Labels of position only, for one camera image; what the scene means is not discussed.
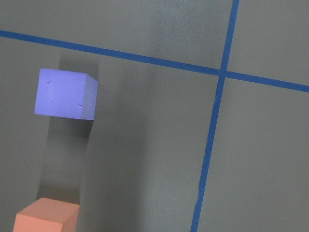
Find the purple foam block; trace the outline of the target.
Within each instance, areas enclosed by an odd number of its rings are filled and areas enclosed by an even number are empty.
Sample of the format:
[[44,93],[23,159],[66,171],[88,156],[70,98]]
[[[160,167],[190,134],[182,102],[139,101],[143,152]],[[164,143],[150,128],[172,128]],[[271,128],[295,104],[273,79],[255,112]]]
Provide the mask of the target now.
[[86,73],[41,68],[34,113],[94,120],[98,81]]

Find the orange foam block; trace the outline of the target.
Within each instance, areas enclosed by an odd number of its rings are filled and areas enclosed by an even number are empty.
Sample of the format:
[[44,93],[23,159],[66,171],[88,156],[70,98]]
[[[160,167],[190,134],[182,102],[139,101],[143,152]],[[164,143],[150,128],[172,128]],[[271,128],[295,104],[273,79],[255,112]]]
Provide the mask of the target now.
[[16,214],[14,232],[74,232],[80,206],[40,198]]

